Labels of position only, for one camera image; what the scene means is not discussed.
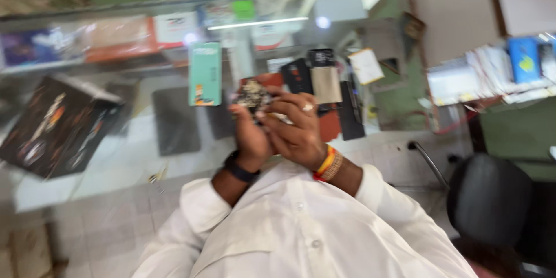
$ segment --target hand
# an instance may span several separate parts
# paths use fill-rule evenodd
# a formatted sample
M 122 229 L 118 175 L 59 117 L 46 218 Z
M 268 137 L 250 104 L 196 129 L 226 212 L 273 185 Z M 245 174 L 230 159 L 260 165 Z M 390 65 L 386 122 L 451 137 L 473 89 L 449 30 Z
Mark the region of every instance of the hand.
M 251 114 L 245 107 L 232 104 L 229 110 L 236 117 L 236 141 L 240 151 L 236 164 L 254 173 L 273 155 L 270 141 L 261 127 L 253 124 Z
M 320 138 L 315 97 L 308 93 L 292 94 L 278 87 L 267 87 L 273 95 L 267 112 L 285 114 L 294 123 L 288 125 L 272 115 L 258 114 L 272 145 L 286 159 L 316 171 L 326 158 L 327 146 Z M 303 111 L 306 104 L 312 110 Z

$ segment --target glass display counter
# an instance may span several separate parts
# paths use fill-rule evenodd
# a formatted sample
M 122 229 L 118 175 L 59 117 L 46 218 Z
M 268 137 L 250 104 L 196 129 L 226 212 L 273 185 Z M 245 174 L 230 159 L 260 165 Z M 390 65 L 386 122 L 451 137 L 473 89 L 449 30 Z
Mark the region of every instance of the glass display counter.
M 126 102 L 81 173 L 45 180 L 0 161 L 14 211 L 137 187 L 161 193 L 177 181 L 213 175 L 235 149 L 225 104 L 240 80 L 277 73 L 311 49 L 333 49 L 342 80 L 348 55 L 374 50 L 384 78 L 358 85 L 367 137 L 426 129 L 429 112 L 419 103 L 428 99 L 427 80 L 404 29 L 407 12 L 410 0 L 161 0 L 0 18 L 0 142 L 45 75 L 63 73 Z M 220 43 L 223 109 L 177 100 L 189 87 L 188 47 L 199 41 Z M 157 97 L 164 90 L 175 95 Z M 176 101 L 191 127 L 162 134 L 160 110 Z M 341 133 L 330 139 L 344 153 L 368 140 L 344 141 Z

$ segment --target finger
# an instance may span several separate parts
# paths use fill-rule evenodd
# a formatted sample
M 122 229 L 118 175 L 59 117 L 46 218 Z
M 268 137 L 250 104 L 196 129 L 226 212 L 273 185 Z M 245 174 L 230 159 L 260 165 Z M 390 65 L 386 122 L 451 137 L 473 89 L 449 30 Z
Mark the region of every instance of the finger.
M 268 136 L 270 137 L 270 142 L 272 142 L 272 146 L 274 146 L 276 152 L 281 154 L 283 157 L 288 158 L 291 154 L 288 144 L 274 132 L 268 133 Z
M 247 110 L 247 108 L 239 104 L 230 104 L 228 110 L 233 113 L 238 122 L 253 123 L 253 118 L 251 117 L 251 113 L 249 112 L 249 110 Z
M 274 98 L 273 101 L 283 101 L 283 102 L 293 103 L 296 106 L 298 106 L 300 109 L 303 109 L 305 107 L 305 104 L 307 104 L 307 100 L 305 100 L 305 97 L 294 93 L 285 93 L 279 97 Z
M 315 114 L 315 112 L 317 111 L 316 100 L 312 94 L 303 93 L 303 92 L 299 94 L 288 93 L 288 94 L 281 95 L 280 97 L 274 98 L 273 100 L 293 103 L 297 105 L 303 111 L 303 113 L 305 113 L 308 116 L 313 116 L 313 114 Z M 312 109 L 306 111 L 304 109 L 308 104 L 312 105 Z
M 310 104 L 316 104 L 316 98 L 312 94 L 306 92 L 300 92 L 299 95 L 305 98 L 305 100 Z
M 301 142 L 303 138 L 303 130 L 301 128 L 282 123 L 278 118 L 270 117 L 261 111 L 258 111 L 256 116 L 261 124 L 268 127 L 270 133 L 274 132 L 282 139 L 293 144 Z
M 299 128 L 307 129 L 309 118 L 296 104 L 283 101 L 273 101 L 273 103 L 270 103 L 266 111 L 284 114 Z
M 282 87 L 278 86 L 266 86 L 265 88 L 266 91 L 268 91 L 268 93 L 270 93 L 274 97 L 288 93 L 286 90 L 283 90 Z

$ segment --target green sticker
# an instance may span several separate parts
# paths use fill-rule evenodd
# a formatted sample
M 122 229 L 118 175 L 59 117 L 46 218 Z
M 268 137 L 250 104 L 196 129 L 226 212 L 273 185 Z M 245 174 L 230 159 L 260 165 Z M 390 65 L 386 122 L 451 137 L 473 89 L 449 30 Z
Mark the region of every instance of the green sticker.
M 232 2 L 232 9 L 239 21 L 252 20 L 255 18 L 255 6 L 253 0 L 238 0 Z

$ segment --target wall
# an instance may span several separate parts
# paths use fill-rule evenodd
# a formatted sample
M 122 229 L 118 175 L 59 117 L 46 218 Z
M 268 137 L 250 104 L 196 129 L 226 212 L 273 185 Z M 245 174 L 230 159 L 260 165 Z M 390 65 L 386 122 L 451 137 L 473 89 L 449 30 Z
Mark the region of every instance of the wall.
M 495 42 L 498 29 L 492 0 L 415 0 L 427 24 L 423 38 L 429 67 Z
M 556 0 L 500 0 L 511 36 L 556 31 Z
M 530 107 L 480 115 L 487 151 L 500 157 L 548 159 L 556 146 L 556 98 Z M 533 179 L 556 181 L 556 166 L 518 164 Z

